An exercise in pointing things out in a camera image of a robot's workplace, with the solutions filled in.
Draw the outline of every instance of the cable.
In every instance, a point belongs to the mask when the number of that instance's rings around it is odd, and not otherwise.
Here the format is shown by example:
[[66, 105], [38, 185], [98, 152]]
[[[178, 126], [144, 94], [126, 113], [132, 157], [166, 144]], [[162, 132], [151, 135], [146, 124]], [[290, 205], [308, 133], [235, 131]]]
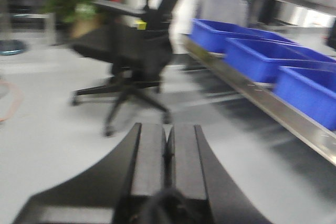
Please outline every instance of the cable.
[[22, 93], [21, 89], [19, 89], [18, 86], [14, 85], [13, 83], [0, 80], [0, 85], [4, 85], [4, 86], [8, 87], [9, 90], [12, 90], [13, 97], [14, 97], [13, 103], [9, 107], [7, 113], [5, 114], [5, 117], [0, 118], [0, 123], [1, 123], [1, 122], [4, 122], [4, 121], [10, 119], [15, 114], [15, 112], [17, 111], [17, 109], [19, 108], [19, 106], [20, 106], [20, 104], [23, 100], [23, 93]]

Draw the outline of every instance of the chair seat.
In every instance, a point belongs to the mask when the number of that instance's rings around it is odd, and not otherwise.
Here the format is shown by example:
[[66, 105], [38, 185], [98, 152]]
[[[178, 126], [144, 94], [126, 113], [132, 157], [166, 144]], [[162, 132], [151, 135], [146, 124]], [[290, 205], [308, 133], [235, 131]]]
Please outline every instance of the chair seat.
[[104, 25], [73, 40], [71, 47], [84, 57], [113, 63], [108, 31], [108, 25]]

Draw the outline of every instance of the office chair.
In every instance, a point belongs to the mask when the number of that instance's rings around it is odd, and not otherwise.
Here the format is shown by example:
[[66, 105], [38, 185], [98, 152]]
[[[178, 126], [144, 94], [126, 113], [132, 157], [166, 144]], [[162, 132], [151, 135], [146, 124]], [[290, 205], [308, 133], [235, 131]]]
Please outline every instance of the office chair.
[[[112, 63], [109, 83], [103, 86], [82, 89], [75, 92], [72, 104], [79, 104], [78, 96], [120, 92], [105, 122], [105, 136], [114, 133], [111, 121], [120, 105], [134, 95], [164, 112], [163, 123], [170, 123], [170, 111], [141, 91], [155, 87], [160, 91], [160, 73], [173, 57], [169, 40], [172, 10], [177, 0], [162, 0], [157, 9], [149, 7], [149, 0], [143, 9], [134, 9], [125, 4], [107, 0], [94, 3], [108, 11], [110, 24], [101, 27], [72, 43], [72, 48], [85, 57]], [[137, 17], [146, 22], [145, 30], [125, 24], [124, 17]]]

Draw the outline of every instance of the gray floor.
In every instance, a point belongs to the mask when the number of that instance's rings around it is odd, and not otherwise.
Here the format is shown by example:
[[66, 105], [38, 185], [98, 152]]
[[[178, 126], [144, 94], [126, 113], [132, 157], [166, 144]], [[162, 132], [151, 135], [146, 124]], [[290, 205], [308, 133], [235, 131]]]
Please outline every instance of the gray floor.
[[[135, 122], [161, 119], [160, 112], [132, 100], [116, 120], [118, 134], [103, 137], [113, 98], [87, 99], [77, 107], [69, 101], [73, 90], [99, 84], [108, 65], [47, 47], [39, 34], [17, 36], [30, 50], [0, 57], [2, 78], [24, 93], [16, 114], [0, 125], [0, 224], [11, 223], [30, 195], [101, 159]], [[271, 221], [336, 223], [336, 168], [210, 72], [169, 66], [158, 98], [172, 110], [174, 123], [202, 126], [223, 166]], [[0, 99], [2, 114], [10, 101], [9, 94]]]

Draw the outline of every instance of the blue storage box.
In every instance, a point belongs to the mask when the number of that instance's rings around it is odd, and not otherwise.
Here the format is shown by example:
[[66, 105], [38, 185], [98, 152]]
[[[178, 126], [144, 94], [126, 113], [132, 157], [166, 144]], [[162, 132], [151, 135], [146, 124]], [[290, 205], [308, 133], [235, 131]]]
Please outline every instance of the blue storage box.
[[190, 39], [210, 52], [225, 52], [226, 38], [257, 38], [250, 29], [235, 24], [194, 19]]
[[259, 36], [263, 39], [266, 39], [266, 40], [281, 41], [281, 42], [297, 45], [296, 42], [294, 42], [290, 39], [284, 38], [283, 36], [278, 35], [276, 33], [273, 33], [271, 31], [264, 31], [264, 30], [252, 29], [252, 28], [250, 28], [250, 30], [253, 31], [255, 33], [255, 35], [257, 35], [257, 36]]
[[327, 56], [296, 45], [232, 38], [227, 39], [227, 44], [224, 61], [254, 82], [274, 83], [280, 66], [323, 69], [336, 63]]
[[324, 127], [335, 130], [335, 70], [281, 67], [274, 93]]

